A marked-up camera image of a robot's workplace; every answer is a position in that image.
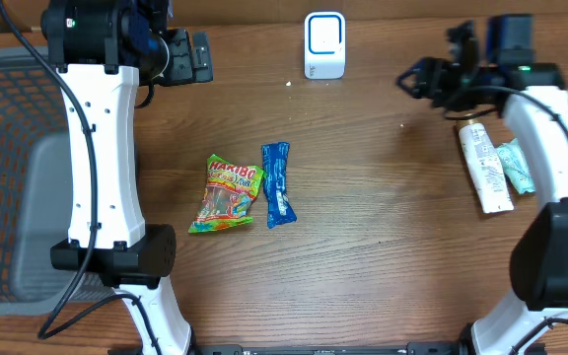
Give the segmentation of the white tube with gold cap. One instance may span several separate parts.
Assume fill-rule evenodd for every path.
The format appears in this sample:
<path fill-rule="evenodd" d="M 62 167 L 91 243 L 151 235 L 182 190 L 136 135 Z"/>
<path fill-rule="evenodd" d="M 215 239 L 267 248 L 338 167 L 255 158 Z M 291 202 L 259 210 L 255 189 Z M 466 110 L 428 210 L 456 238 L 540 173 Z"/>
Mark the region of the white tube with gold cap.
<path fill-rule="evenodd" d="M 457 132 L 482 211 L 486 214 L 513 211 L 502 164 L 485 126 L 476 119 L 460 120 Z"/>

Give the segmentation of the mint green wipes packet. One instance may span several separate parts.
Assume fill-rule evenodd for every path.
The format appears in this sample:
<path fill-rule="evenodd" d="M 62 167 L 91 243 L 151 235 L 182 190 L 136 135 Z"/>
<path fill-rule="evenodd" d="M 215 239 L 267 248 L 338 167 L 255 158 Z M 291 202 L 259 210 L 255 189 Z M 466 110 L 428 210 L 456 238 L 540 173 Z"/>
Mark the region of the mint green wipes packet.
<path fill-rule="evenodd" d="M 534 193 L 535 186 L 517 138 L 496 148 L 504 174 L 519 194 Z"/>

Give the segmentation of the green gummy candy bag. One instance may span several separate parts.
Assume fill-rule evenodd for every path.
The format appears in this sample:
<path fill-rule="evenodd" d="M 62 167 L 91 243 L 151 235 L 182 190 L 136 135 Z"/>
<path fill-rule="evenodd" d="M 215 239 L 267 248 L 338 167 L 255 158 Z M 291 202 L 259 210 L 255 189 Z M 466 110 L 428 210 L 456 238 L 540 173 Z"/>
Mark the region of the green gummy candy bag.
<path fill-rule="evenodd" d="M 259 195 L 263 177 L 258 166 L 239 166 L 211 155 L 203 199 L 188 231 L 216 232 L 251 223 L 248 211 Z"/>

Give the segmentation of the blue cookie packet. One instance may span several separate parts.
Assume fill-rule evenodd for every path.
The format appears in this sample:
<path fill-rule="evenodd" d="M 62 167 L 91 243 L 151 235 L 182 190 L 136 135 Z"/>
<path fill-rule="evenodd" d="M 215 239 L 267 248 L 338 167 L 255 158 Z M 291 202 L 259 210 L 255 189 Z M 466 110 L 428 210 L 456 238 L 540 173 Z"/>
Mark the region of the blue cookie packet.
<path fill-rule="evenodd" d="M 288 142 L 263 145 L 262 168 L 265 172 L 263 190 L 267 199 L 267 227 L 297 221 L 287 192 L 287 163 L 290 151 Z"/>

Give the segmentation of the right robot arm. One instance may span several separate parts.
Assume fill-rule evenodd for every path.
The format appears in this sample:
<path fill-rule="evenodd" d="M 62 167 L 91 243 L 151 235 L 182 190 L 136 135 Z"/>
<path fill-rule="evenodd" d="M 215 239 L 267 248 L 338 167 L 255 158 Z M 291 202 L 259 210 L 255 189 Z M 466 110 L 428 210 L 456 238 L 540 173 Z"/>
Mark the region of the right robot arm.
<path fill-rule="evenodd" d="M 509 202 L 503 171 L 484 156 L 478 120 L 496 112 L 514 134 L 535 187 L 538 212 L 512 251 L 510 291 L 455 342 L 411 342 L 410 354 L 541 354 L 540 338 L 568 325 L 568 86 L 533 49 L 533 18 L 500 15 L 480 43 L 472 22 L 447 32 L 451 58 L 424 57 L 396 82 L 456 123 L 483 209 Z"/>

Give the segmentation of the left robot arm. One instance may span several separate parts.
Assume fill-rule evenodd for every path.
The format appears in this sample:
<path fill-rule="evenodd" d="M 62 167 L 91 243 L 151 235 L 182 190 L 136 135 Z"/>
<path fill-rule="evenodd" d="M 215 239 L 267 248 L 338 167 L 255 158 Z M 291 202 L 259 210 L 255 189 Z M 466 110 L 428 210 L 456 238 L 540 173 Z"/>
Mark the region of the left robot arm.
<path fill-rule="evenodd" d="M 125 304 L 144 354 L 194 354 L 170 278 L 176 233 L 140 208 L 134 113 L 140 87 L 207 82 L 190 37 L 168 26 L 166 1 L 53 1 L 41 16 L 50 75 L 66 107 L 73 202 L 50 261 L 93 273 Z"/>

